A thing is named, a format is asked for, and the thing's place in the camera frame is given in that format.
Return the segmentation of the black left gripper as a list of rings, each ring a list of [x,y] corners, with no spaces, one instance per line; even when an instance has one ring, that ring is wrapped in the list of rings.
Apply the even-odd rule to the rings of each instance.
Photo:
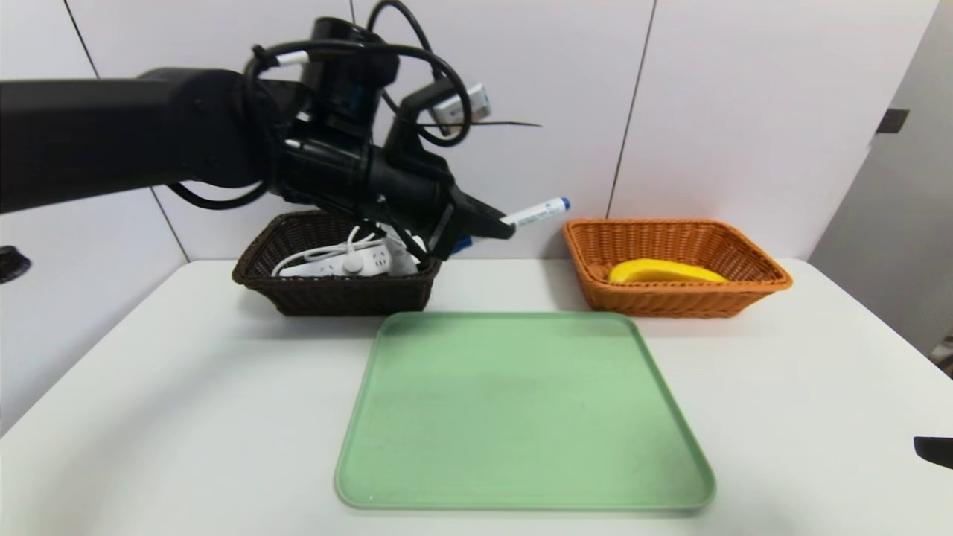
[[[489,240],[514,237],[515,227],[504,223],[502,211],[456,186],[441,156],[428,150],[412,152],[406,162],[409,167],[402,169],[388,162],[380,147],[373,146],[371,155],[365,217],[418,235],[427,257],[449,258],[460,235]]]

